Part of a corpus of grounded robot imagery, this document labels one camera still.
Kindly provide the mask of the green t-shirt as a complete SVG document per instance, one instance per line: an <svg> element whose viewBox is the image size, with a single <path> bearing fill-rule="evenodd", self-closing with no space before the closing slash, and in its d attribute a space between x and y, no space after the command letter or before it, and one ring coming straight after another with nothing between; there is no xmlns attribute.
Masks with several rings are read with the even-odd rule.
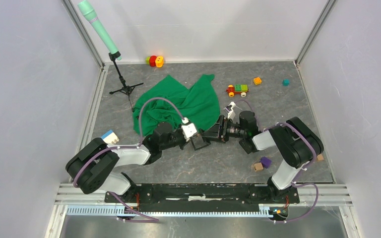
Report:
<svg viewBox="0 0 381 238"><path fill-rule="evenodd" d="M143 106L146 101L155 97L172 102L184 117L195 124L196 128L209 129L220 115L219 100L211 85L214 78L213 74L204 74L188 89L167 75L136 101L135 111L132 114L134 131L136 133L142 131L143 135L147 136L160 122L168 122L173 128L179 127L182 119L168 102L154 100Z"/></svg>

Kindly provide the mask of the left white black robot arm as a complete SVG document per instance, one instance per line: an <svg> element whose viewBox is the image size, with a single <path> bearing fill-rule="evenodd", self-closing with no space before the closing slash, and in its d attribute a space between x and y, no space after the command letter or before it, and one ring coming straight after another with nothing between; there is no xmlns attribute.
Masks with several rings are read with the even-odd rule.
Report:
<svg viewBox="0 0 381 238"><path fill-rule="evenodd" d="M203 132L191 122L177 129L168 122L161 122L141 144L108 144L102 138L94 138L68 161L65 170L73 179L74 187L84 194L105 189L116 193L122 201L130 202L136 196L136 189L132 180L126 174L115 173L115 168L152 164L161 158L163 150L177 146L183 149L188 143L201 139Z"/></svg>

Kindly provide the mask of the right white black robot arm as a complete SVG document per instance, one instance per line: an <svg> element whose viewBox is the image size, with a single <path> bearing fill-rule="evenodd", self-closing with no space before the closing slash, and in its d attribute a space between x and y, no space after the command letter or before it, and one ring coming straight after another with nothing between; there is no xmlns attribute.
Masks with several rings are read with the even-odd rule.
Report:
<svg viewBox="0 0 381 238"><path fill-rule="evenodd" d="M239 144L247 154L277 147L283 160L267 182L266 194L272 202L284 199L286 190L295 185L299 172L305 170L324 151L321 139L298 117L260 131L255 114L251 111L242 111L238 123L221 115L201 136L207 143L225 143L231 137L239 138Z"/></svg>

